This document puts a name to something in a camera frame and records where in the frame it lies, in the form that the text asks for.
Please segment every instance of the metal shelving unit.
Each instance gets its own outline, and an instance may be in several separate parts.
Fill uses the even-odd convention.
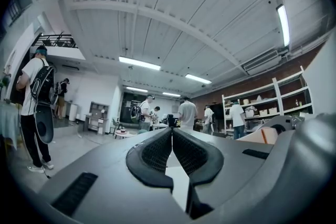
[[[270,83],[268,85],[265,85],[265,86],[262,86],[262,87],[259,87],[259,88],[253,89],[253,90],[249,90],[249,91],[246,91],[246,92],[241,92],[241,93],[238,93],[238,94],[235,94],[235,95],[227,96],[227,97],[222,95],[223,110],[224,110],[224,131],[225,131],[225,133],[226,132],[233,132],[233,129],[227,129],[227,127],[226,127],[226,121],[230,121],[232,119],[231,119],[231,117],[228,117],[228,115],[226,115],[226,111],[229,110],[231,106],[225,107],[225,100],[241,99],[241,98],[245,98],[245,97],[248,97],[248,96],[251,96],[251,95],[256,95],[256,94],[259,94],[259,93],[262,93],[262,92],[266,92],[268,90],[275,90],[276,97],[265,99],[265,100],[262,100],[262,101],[259,101],[259,102],[244,104],[244,105],[241,105],[241,107],[244,108],[244,107],[251,106],[251,105],[254,106],[254,105],[266,104],[266,103],[271,103],[271,102],[277,102],[279,112],[273,113],[273,114],[267,114],[267,115],[257,115],[257,116],[254,116],[254,117],[245,118],[246,120],[263,119],[263,118],[273,117],[273,116],[276,116],[276,115],[284,115],[285,113],[289,113],[289,112],[296,111],[296,110],[301,110],[301,109],[307,108],[309,106],[311,106],[312,109],[313,109],[312,100],[311,100],[310,103],[307,103],[307,104],[302,105],[302,106],[298,106],[298,107],[295,107],[295,108],[292,108],[292,109],[287,109],[287,110],[283,109],[283,104],[282,104],[283,99],[288,98],[288,97],[293,96],[293,95],[296,95],[296,94],[300,94],[302,92],[306,92],[306,91],[309,92],[309,87],[306,85],[306,86],[303,86],[300,89],[297,89],[295,91],[292,91],[292,92],[289,92],[289,93],[286,93],[286,94],[281,95],[281,93],[280,93],[280,87],[281,86],[284,86],[285,84],[288,84],[288,83],[291,83],[293,81],[296,81],[296,80],[300,79],[302,74],[303,74],[303,68],[301,67],[300,72],[297,72],[297,73],[295,73],[291,76],[288,76],[284,79],[281,79],[279,81],[277,81],[276,78],[273,78],[272,83]]]

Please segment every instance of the white sneaker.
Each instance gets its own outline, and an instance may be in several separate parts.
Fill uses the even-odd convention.
[[[45,162],[44,159],[41,160],[43,166],[46,166],[49,170],[54,169],[54,165],[50,162]]]
[[[29,165],[28,165],[27,168],[28,168],[29,171],[31,171],[31,172],[40,173],[40,174],[43,174],[43,173],[44,173],[42,167],[36,167],[35,165],[32,165],[32,166],[29,166]]]

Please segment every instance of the brick wall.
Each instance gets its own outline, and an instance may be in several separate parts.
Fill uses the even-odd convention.
[[[200,97],[196,97],[192,100],[192,102],[197,106],[197,111],[198,111],[198,118],[202,118],[204,115],[204,106],[209,104],[213,104],[216,102],[217,104],[222,103],[222,94],[224,96],[230,96],[230,95],[235,95],[241,92],[249,91],[255,88],[259,88],[262,86],[265,86],[267,84],[272,83],[272,78],[276,78],[277,80],[281,80],[283,78],[286,78],[294,73],[297,73],[301,71],[300,66],[302,66],[304,69],[307,68],[307,66],[310,64],[310,62],[314,59],[316,54],[319,52],[321,49],[322,45],[318,46],[317,48],[311,50],[310,52],[297,57],[294,60],[288,61],[284,65],[269,71],[267,73],[264,73],[262,75],[253,77],[251,79],[242,81],[240,83],[237,83],[235,85],[220,89],[218,91],[208,93],[205,95],[202,95]],[[284,85],[280,87],[280,92],[281,94],[285,94],[291,91],[295,91],[297,89],[301,88],[301,82],[299,80],[289,83],[287,85]],[[267,92],[262,93],[262,98],[272,98],[275,97],[275,91],[270,90]],[[250,96],[248,97],[249,100],[253,100],[257,98],[256,96]],[[299,94],[294,97],[289,97],[284,99],[283,101],[283,107],[284,110],[293,108],[295,106],[295,100],[298,100],[302,102],[302,104],[305,104],[305,95]]]

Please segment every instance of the fluorescent light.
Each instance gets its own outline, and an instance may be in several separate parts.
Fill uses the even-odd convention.
[[[186,75],[185,77],[188,78],[188,79],[197,80],[197,81],[202,82],[202,83],[205,83],[205,84],[210,84],[210,83],[211,83],[211,81],[209,81],[209,80],[201,79],[201,78],[199,78],[199,77],[195,77],[195,76],[190,75],[190,74]]]
[[[175,97],[181,97],[179,94],[175,94],[175,93],[163,92],[162,94],[169,95],[169,96],[175,96]]]
[[[288,26],[288,18],[285,6],[280,5],[277,8],[277,12],[279,14],[281,26],[282,26],[282,33],[283,33],[283,43],[285,46],[289,45],[290,37],[289,37],[289,26]]]
[[[119,57],[119,61],[125,62],[125,63],[130,63],[131,65],[136,65],[136,66],[140,66],[140,67],[147,67],[147,68],[151,68],[151,69],[155,69],[155,70],[160,70],[160,68],[161,68],[160,66],[153,65],[151,63],[137,61],[137,60],[133,60],[133,59],[130,59],[130,58],[125,58],[125,57]]]
[[[148,92],[148,90],[142,90],[142,89],[132,88],[132,87],[126,87],[126,89],[132,90],[132,91],[138,91],[138,92]]]

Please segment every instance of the ceiling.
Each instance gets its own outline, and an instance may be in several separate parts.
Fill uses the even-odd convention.
[[[117,73],[127,86],[196,94],[205,88],[186,74],[211,80],[206,88],[215,89],[248,78],[244,62],[283,49],[276,12],[282,3],[291,51],[334,24],[329,0],[64,0],[59,8],[87,59],[78,63],[84,69]],[[160,65],[161,71],[128,68],[119,56]]]

